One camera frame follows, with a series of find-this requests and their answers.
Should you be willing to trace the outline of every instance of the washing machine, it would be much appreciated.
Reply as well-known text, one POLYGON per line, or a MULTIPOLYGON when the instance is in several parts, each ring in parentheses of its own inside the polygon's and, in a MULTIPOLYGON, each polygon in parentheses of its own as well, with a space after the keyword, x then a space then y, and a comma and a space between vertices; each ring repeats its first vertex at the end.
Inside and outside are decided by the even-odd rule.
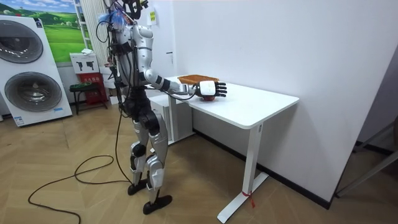
POLYGON ((41 21, 0 16, 0 92, 18 126, 72 115, 41 21))

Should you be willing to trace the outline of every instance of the desk leg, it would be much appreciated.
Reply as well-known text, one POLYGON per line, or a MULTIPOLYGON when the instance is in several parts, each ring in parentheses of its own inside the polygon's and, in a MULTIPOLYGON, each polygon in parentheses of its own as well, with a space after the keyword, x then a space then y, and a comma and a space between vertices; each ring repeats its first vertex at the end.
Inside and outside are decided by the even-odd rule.
MULTIPOLYGON (((256 173, 257 157, 259 154, 260 140, 262 133, 262 124, 250 130, 248 154, 246 157, 246 167, 244 169, 243 187, 242 191, 246 194, 250 194, 255 191, 261 183, 263 183, 268 175, 260 173, 255 179, 254 174, 256 173)), ((221 212, 217 218, 221 223, 225 223, 232 214, 246 201, 248 197, 240 193, 232 200, 221 212)))
POLYGON ((176 99, 169 96, 169 115, 170 115, 170 132, 172 135, 172 141, 176 142, 179 140, 178 137, 178 121, 177 121, 177 103, 176 99))

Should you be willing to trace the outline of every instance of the white robotic hand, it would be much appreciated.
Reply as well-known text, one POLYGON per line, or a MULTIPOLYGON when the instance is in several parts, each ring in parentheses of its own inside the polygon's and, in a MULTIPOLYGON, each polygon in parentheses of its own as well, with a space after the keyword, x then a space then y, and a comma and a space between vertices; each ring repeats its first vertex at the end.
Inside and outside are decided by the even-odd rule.
POLYGON ((196 84, 196 96, 222 96, 226 97, 226 84, 214 81, 202 81, 196 84))

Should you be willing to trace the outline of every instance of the black foot pad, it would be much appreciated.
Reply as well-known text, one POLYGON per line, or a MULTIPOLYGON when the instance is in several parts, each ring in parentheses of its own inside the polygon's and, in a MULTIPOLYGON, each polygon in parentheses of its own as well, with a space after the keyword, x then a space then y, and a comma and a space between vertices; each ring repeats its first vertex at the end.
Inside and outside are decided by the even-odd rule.
POLYGON ((127 189, 127 194, 134 195, 135 193, 146 187, 147 187, 147 179, 140 180, 137 185, 130 185, 130 187, 127 189))
POLYGON ((152 212, 161 209, 163 207, 166 207, 168 204, 172 203, 173 197, 171 195, 166 195, 163 197, 159 197, 156 199, 156 202, 151 205, 150 202, 147 202, 144 205, 144 208, 142 211, 144 212, 145 215, 151 214, 152 212))

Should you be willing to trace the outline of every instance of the green field poster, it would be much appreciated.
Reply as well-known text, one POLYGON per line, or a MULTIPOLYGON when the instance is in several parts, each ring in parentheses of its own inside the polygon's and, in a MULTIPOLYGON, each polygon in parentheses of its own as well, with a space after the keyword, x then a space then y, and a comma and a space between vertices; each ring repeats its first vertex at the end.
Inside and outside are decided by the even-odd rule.
POLYGON ((70 62, 70 52, 85 48, 73 1, 0 0, 0 14, 40 18, 55 62, 70 62))

